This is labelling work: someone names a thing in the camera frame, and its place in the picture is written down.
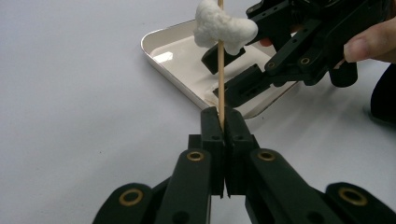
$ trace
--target hole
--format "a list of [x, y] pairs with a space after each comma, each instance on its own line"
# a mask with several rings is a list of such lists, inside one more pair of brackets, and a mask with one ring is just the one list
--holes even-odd
[[275, 159], [275, 155], [268, 151], [259, 152], [257, 156], [262, 161], [273, 161]]
[[204, 154], [202, 152], [193, 151], [187, 154], [187, 159], [190, 161], [201, 161], [204, 159]]
[[268, 63], [268, 67], [269, 67], [269, 68], [273, 68], [273, 67], [275, 67], [275, 65], [276, 65], [276, 64], [273, 63], [273, 62]]
[[346, 202], [357, 206], [364, 206], [368, 203], [367, 198], [363, 194], [352, 188], [340, 188], [338, 194]]
[[124, 205], [124, 206], [133, 206], [136, 205], [138, 203], [140, 203], [140, 201], [142, 201], [143, 199], [143, 192], [140, 189], [128, 189], [125, 190], [120, 198], [119, 198], [119, 202], [120, 204]]
[[309, 60], [309, 58], [303, 58], [301, 59], [300, 63], [302, 64], [308, 64], [311, 60]]
[[190, 220], [190, 216], [187, 212], [176, 212], [173, 217], [172, 221], [175, 224], [185, 224], [188, 223]]
[[233, 139], [234, 139], [234, 140], [242, 140], [242, 139], [244, 139], [244, 136], [242, 136], [242, 135], [236, 135], [236, 136], [233, 137]]
[[324, 218], [320, 213], [317, 212], [310, 212], [306, 216], [306, 218], [311, 222], [315, 224], [321, 224], [324, 223]]

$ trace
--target black plastic part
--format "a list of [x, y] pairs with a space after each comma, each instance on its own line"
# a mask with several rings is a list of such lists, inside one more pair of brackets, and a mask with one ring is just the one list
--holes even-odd
[[256, 149], [250, 152], [249, 161], [257, 196], [267, 204], [276, 223], [344, 223], [279, 153]]
[[154, 223], [209, 223], [210, 164], [207, 151], [189, 149], [180, 154]]
[[245, 157], [258, 147], [242, 115], [234, 109], [225, 109], [224, 135], [226, 144], [225, 183], [228, 195], [245, 195], [248, 189], [248, 168]]
[[330, 69], [329, 74], [334, 86], [344, 88], [358, 80], [358, 67], [356, 63], [342, 63], [338, 69]]
[[[215, 75], [219, 71], [218, 50], [218, 45], [213, 46], [204, 54], [204, 56], [202, 56], [201, 59], [201, 62], [206, 66], [207, 69], [209, 69], [210, 73], [213, 75]], [[232, 63], [245, 53], [246, 51], [244, 48], [241, 48], [237, 55], [229, 54], [227, 53], [227, 51], [224, 50], [224, 66]]]
[[[389, 0], [262, 0], [247, 10], [247, 16], [259, 27], [247, 45], [269, 38], [276, 54], [265, 65], [262, 76], [260, 69], [249, 67], [226, 84], [226, 105], [238, 107], [270, 84], [280, 87], [288, 81], [303, 81], [307, 86], [316, 85], [328, 71], [334, 86], [354, 84], [358, 79], [356, 64], [334, 67], [344, 60], [345, 43], [384, 20], [388, 8]], [[290, 27], [297, 21], [303, 28], [290, 37]], [[211, 57], [217, 61], [215, 52]]]
[[326, 188], [326, 197], [345, 223], [396, 223], [396, 214], [360, 187], [348, 183], [331, 184]]
[[201, 112], [201, 145], [212, 157], [212, 195], [223, 196], [224, 138], [219, 124], [218, 110], [213, 106]]
[[396, 64], [392, 63], [379, 79], [371, 98], [374, 118], [396, 125]]
[[290, 27], [294, 22], [289, 1], [280, 1], [250, 19], [257, 24], [259, 30], [248, 45], [269, 38], [275, 50], [280, 50], [290, 40]]
[[155, 218], [155, 213], [150, 209], [152, 197], [153, 191], [146, 185], [124, 185], [111, 193], [93, 224], [151, 223]]
[[[254, 64], [224, 84], [225, 103], [230, 107], [238, 107], [270, 88], [271, 83], [271, 79]], [[219, 95], [219, 88], [213, 93]]]

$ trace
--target wooden stick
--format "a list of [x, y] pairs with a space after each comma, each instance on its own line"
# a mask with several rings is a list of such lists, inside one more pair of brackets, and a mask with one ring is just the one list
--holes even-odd
[[[223, 9], [223, 0], [218, 0], [218, 5]], [[218, 65], [219, 65], [219, 122], [224, 131], [224, 42], [218, 42]]]

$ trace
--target foam piece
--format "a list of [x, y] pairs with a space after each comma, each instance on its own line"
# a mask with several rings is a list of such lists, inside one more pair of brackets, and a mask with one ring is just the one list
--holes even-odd
[[194, 41], [202, 48], [212, 48], [218, 40], [224, 42], [227, 53], [236, 55], [258, 32], [254, 21], [227, 15], [213, 0], [203, 0], [195, 13], [197, 27]]

